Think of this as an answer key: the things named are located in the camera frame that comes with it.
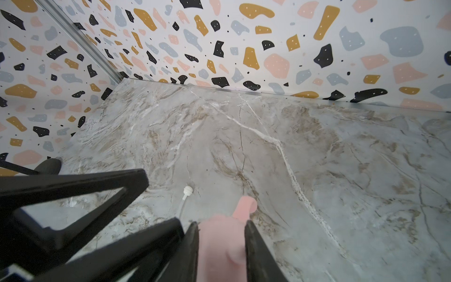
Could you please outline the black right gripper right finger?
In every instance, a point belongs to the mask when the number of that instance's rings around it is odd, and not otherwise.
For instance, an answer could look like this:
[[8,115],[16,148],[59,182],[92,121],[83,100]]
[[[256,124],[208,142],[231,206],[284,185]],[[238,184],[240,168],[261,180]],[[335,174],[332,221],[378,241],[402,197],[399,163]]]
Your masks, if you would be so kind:
[[244,239],[248,282],[288,282],[251,220],[245,225]]

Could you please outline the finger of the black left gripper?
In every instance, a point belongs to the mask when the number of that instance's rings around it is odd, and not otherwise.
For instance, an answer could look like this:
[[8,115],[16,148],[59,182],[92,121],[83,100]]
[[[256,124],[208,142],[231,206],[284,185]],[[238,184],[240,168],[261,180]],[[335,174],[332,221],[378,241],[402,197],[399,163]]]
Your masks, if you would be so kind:
[[69,261],[148,187],[143,169],[1,178],[1,269]]

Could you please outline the left corner aluminium post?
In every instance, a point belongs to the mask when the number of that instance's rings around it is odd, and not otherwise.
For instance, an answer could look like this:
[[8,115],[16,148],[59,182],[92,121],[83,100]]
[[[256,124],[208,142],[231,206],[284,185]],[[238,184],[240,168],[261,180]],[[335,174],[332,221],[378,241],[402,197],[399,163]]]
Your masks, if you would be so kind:
[[123,76],[113,68],[83,30],[80,30],[54,1],[36,0],[36,2],[109,75],[112,81],[121,82]]

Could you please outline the black microphone stand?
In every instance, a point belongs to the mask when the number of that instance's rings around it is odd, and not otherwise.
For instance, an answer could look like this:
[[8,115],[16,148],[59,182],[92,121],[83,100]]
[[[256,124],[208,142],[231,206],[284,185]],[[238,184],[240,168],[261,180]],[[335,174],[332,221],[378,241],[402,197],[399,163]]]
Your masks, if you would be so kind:
[[35,169],[28,169],[18,164],[13,164],[1,160],[1,168],[9,169],[13,172],[21,173],[23,175],[58,175],[61,171],[62,161],[59,159],[50,158],[40,163]]

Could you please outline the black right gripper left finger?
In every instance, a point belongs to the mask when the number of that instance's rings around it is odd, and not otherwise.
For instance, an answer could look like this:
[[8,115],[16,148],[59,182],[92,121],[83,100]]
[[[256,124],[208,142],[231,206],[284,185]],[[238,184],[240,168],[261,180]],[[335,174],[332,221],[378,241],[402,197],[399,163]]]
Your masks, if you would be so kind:
[[36,282],[193,282],[198,224],[173,218],[35,277]]

